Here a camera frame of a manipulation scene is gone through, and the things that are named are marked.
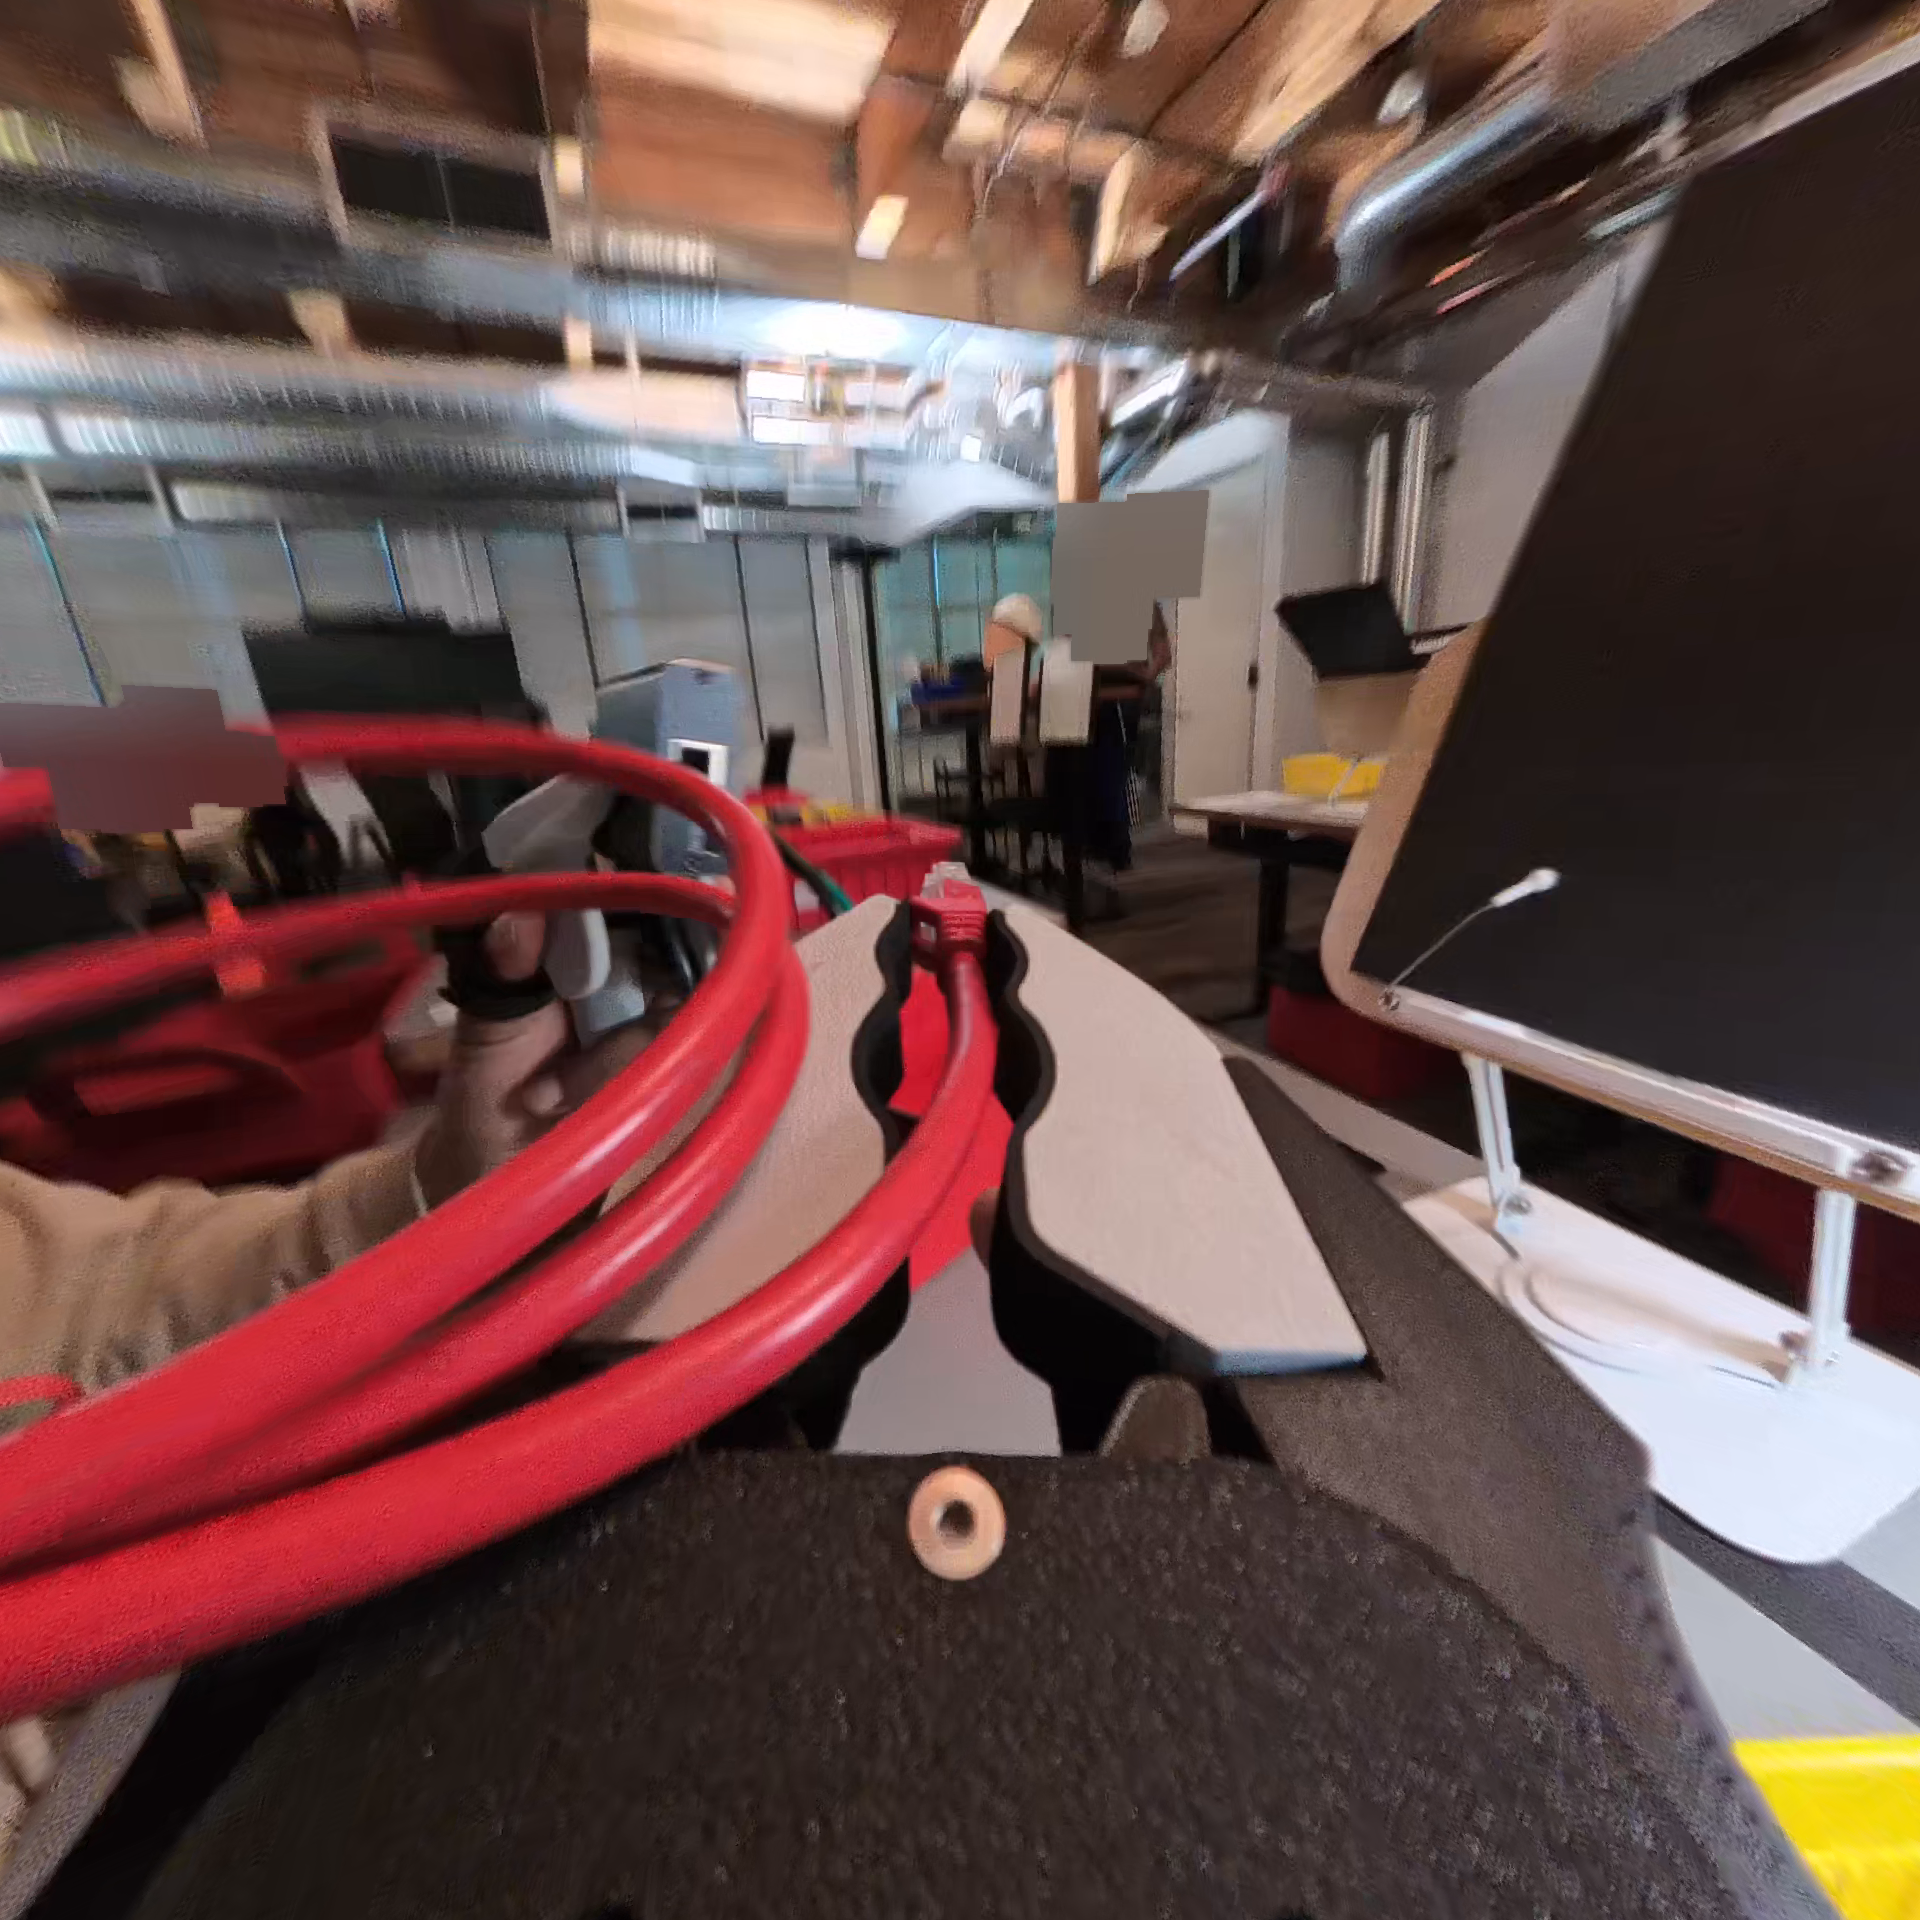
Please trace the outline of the black tape strip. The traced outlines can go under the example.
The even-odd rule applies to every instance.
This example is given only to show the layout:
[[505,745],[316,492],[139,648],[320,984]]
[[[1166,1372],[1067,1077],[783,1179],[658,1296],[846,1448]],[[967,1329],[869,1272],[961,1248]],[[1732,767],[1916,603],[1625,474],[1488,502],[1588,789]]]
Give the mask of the black tape strip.
[[1672,1609],[1736,1738],[1916,1732],[1916,1501],[1846,1557],[1778,1563],[1656,1505]]

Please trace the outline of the white metal stand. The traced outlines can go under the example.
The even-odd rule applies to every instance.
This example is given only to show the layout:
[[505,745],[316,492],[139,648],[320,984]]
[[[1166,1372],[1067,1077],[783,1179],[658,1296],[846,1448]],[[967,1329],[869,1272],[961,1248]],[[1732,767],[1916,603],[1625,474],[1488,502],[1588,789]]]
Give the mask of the white metal stand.
[[1462,1053],[1482,1175],[1408,1216],[1638,1439],[1658,1498],[1772,1563],[1830,1563],[1916,1494],[1916,1372],[1850,1326],[1858,1200],[1818,1188],[1788,1310],[1533,1188],[1503,1069]]

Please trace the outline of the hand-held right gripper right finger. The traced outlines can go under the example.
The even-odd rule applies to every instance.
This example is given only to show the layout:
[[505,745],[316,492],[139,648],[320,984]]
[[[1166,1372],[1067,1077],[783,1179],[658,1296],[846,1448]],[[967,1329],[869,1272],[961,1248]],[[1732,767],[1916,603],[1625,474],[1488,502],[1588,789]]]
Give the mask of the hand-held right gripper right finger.
[[1346,1372],[1367,1343],[1217,1046],[1033,908],[985,921],[1000,1022],[989,1303],[1058,1393],[1140,1372]]

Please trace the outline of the person's left hand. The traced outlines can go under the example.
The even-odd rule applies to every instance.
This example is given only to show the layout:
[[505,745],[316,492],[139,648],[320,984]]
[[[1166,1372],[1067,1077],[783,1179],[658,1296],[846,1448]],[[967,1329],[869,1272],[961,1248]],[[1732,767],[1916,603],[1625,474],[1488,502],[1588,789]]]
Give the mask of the person's left hand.
[[577,1039],[549,984],[545,945],[536,910],[505,910],[443,940],[450,1033],[432,1118],[404,1151],[414,1218],[511,1167],[661,1036],[635,1018],[598,1040]]

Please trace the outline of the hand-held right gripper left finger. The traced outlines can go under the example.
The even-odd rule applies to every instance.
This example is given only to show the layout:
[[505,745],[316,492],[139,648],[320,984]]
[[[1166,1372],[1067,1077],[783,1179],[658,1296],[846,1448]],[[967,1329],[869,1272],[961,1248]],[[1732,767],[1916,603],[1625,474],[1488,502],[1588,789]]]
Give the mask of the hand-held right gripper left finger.
[[798,940],[808,1052],[783,1113],[708,1222],[577,1343],[665,1343],[732,1310],[809,1254],[883,1179],[910,990],[897,899],[866,899]]

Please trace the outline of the red plastic bin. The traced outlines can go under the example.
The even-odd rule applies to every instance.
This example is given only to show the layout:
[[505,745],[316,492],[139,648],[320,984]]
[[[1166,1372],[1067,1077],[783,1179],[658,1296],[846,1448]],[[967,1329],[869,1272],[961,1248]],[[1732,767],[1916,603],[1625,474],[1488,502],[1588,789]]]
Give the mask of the red plastic bin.
[[[903,1022],[903,1083],[892,1095],[892,1113],[907,1135],[917,1120],[926,1118],[941,1069],[948,1059],[948,1030],[944,1022]],[[1013,1135],[1013,1120],[996,1095],[989,1095],[976,1131],[967,1162],[958,1175],[958,1184],[948,1191],[941,1208],[921,1228],[910,1261],[907,1261],[907,1282],[921,1289],[933,1282],[958,1256],[974,1251],[974,1208],[981,1199],[993,1196],[1002,1181],[1002,1162]]]

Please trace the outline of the red tote basket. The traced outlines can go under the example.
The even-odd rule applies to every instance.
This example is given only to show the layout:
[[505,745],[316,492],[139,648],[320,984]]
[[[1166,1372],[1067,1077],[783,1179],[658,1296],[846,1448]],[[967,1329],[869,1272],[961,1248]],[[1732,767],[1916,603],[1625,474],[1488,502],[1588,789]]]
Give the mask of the red tote basket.
[[4,1162],[116,1196],[304,1179],[403,1113],[412,1083],[390,1061],[390,1022],[417,986],[422,945],[381,935],[69,1046],[4,1096]]

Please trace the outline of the wooden top table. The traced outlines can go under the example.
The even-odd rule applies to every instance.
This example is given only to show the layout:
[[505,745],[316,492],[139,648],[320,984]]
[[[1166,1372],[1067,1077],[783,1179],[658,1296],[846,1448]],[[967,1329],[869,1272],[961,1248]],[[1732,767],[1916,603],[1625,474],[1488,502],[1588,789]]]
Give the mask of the wooden top table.
[[1287,945],[1292,871],[1340,875],[1367,813],[1362,800],[1313,800],[1283,789],[1247,789],[1177,803],[1180,825],[1206,828],[1216,853],[1257,863],[1254,984],[1271,990]]

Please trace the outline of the red storage bin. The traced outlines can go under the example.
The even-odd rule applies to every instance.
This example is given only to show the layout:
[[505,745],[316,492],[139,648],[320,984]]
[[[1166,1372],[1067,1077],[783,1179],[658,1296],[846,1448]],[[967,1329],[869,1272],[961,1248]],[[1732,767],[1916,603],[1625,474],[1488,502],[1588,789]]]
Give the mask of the red storage bin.
[[800,903],[910,899],[927,871],[965,848],[965,828],[907,813],[813,800],[788,786],[749,789],[749,811],[781,842]]
[[1459,1088],[1453,1052],[1362,1018],[1328,991],[1271,986],[1264,1040],[1283,1064],[1376,1107]]

